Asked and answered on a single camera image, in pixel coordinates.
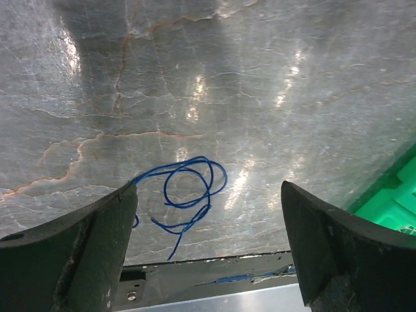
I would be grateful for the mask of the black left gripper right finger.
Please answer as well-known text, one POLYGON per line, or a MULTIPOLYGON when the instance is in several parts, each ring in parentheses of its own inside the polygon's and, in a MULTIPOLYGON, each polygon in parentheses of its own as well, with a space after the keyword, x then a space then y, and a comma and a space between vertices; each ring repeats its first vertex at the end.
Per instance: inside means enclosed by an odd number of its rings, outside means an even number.
POLYGON ((414 311, 415 237, 281 186, 304 305, 312 311, 414 311))

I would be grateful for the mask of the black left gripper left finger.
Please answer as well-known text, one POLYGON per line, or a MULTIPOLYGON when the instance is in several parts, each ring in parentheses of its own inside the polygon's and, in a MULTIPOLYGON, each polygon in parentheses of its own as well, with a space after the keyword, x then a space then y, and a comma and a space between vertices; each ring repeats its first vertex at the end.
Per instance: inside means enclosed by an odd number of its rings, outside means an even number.
POLYGON ((2 311, 112 311, 137 209, 127 183, 1 239, 2 311))

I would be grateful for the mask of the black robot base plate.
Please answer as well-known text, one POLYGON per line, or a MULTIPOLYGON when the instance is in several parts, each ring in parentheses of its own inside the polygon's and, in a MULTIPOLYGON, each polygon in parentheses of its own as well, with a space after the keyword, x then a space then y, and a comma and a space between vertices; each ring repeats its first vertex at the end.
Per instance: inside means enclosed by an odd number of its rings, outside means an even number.
POLYGON ((113 311, 297 283, 290 251, 125 266, 113 311))

